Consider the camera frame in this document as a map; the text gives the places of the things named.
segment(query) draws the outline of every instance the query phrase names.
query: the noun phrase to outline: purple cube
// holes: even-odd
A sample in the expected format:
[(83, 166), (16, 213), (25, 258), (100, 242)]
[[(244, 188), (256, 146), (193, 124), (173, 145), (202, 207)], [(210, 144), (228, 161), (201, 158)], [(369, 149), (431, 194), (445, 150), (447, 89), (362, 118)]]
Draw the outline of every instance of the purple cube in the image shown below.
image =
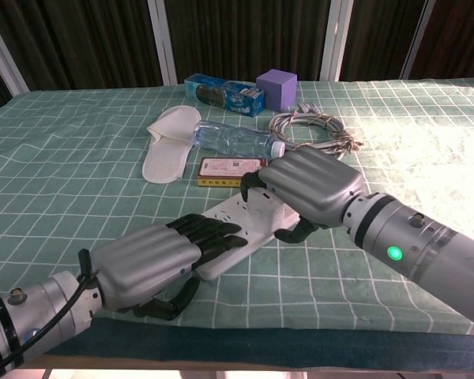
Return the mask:
[(271, 69), (256, 78), (256, 86), (264, 92), (265, 108), (281, 112), (295, 102), (297, 74)]

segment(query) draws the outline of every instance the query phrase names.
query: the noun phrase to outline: bottle cap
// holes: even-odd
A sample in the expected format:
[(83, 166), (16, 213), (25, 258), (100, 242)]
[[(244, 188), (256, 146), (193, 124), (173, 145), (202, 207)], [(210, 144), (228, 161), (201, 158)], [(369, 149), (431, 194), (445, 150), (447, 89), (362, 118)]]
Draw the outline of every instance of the bottle cap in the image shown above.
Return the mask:
[(285, 149), (286, 149), (286, 145), (284, 144), (284, 142), (281, 142), (281, 141), (273, 142), (270, 149), (270, 159), (280, 158), (281, 156), (284, 155)]

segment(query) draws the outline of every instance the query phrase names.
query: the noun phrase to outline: small yellow box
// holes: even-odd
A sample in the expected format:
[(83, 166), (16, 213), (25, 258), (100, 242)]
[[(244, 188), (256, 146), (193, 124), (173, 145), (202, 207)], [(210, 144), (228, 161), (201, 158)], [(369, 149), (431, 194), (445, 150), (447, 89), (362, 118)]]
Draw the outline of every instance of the small yellow box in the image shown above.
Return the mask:
[(197, 183), (200, 187), (239, 188), (247, 172), (255, 172), (264, 164), (255, 158), (202, 158)]

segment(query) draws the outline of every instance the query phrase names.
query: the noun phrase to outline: power strip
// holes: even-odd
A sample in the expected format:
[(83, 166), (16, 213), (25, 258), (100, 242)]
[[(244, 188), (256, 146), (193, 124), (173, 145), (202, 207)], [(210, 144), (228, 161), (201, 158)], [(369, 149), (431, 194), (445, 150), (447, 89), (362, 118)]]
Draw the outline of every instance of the power strip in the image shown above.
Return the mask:
[(299, 214), (267, 189), (250, 188), (247, 202), (240, 193), (204, 213), (205, 217), (236, 223), (242, 230), (236, 235), (247, 245), (234, 248), (197, 268), (204, 280), (214, 280), (256, 250), (274, 239), (274, 231), (290, 228), (299, 221)]

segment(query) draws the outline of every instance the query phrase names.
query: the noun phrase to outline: white slipper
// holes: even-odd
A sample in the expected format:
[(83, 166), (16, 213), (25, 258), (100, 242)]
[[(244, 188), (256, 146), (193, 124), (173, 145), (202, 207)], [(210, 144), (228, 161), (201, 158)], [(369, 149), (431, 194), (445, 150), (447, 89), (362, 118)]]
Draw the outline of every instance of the white slipper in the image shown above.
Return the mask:
[(151, 183), (170, 183), (182, 178), (188, 153), (193, 147), (195, 126), (201, 120), (193, 107), (179, 105), (167, 109), (150, 126), (148, 154), (142, 165), (142, 176)]

